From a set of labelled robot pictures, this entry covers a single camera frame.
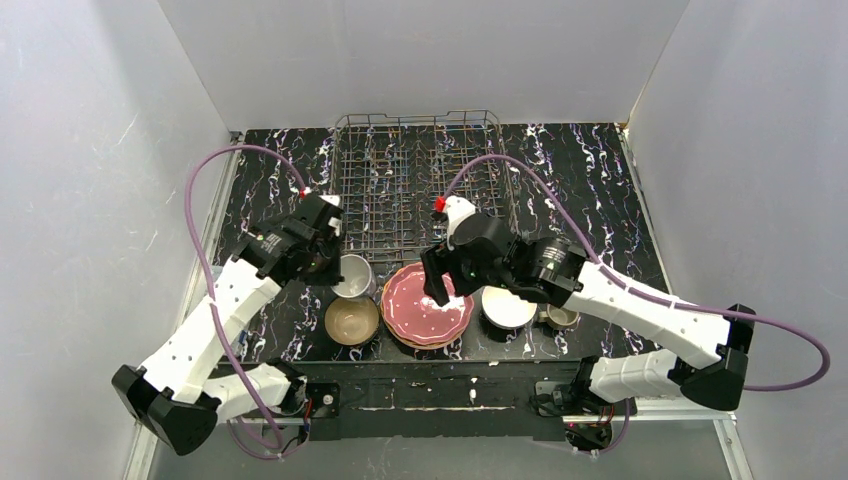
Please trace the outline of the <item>blue ceramic mug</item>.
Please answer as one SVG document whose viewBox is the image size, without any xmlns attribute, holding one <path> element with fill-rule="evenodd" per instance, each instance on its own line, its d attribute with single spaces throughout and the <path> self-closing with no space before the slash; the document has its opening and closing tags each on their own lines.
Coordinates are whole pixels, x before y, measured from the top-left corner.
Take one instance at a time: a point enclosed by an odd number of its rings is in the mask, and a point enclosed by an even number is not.
<svg viewBox="0 0 848 480">
<path fill-rule="evenodd" d="M 371 297 L 377 290 L 376 277 L 368 261 L 354 254 L 340 257 L 342 280 L 331 287 L 341 298 Z"/>
</svg>

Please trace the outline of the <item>beige ceramic mug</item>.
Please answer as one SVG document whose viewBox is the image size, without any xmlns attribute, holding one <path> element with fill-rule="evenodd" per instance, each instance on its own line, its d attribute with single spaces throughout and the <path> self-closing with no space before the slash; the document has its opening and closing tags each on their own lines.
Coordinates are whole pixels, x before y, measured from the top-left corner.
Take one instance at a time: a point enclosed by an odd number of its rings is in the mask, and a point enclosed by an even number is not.
<svg viewBox="0 0 848 480">
<path fill-rule="evenodd" d="M 563 330 L 575 325 L 580 319 L 580 314 L 554 305 L 545 305 L 539 309 L 538 317 L 552 329 Z"/>
</svg>

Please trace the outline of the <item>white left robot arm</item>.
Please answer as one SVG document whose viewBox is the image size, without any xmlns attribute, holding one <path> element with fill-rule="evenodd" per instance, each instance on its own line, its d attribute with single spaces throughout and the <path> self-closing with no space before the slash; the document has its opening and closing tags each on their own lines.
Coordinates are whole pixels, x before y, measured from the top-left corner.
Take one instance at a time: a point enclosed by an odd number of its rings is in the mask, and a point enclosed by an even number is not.
<svg viewBox="0 0 848 480">
<path fill-rule="evenodd" d="M 111 384 L 132 417 L 177 455 L 197 450 L 216 426 L 254 409 L 303 399 L 305 378 L 279 361 L 215 378 L 249 321 L 291 281 L 334 286 L 344 211 L 337 195 L 306 194 L 292 213 L 244 234 L 208 291 L 174 334 Z"/>
</svg>

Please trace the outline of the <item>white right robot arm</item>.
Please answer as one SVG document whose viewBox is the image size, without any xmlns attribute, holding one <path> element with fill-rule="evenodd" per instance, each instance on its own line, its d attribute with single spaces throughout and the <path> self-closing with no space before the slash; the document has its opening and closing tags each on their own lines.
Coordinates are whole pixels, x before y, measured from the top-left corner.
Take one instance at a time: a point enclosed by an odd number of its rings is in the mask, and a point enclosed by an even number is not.
<svg viewBox="0 0 848 480">
<path fill-rule="evenodd" d="M 718 411 L 740 404 L 753 336 L 742 308 L 699 313 L 671 296 L 640 293 L 637 282 L 605 274 L 567 239 L 525 240 L 482 213 L 451 223 L 448 238 L 424 250 L 421 261 L 424 292 L 440 306 L 453 296 L 498 287 L 660 345 L 647 354 L 583 359 L 569 386 L 573 399 L 606 405 L 631 397 L 682 396 Z"/>
</svg>

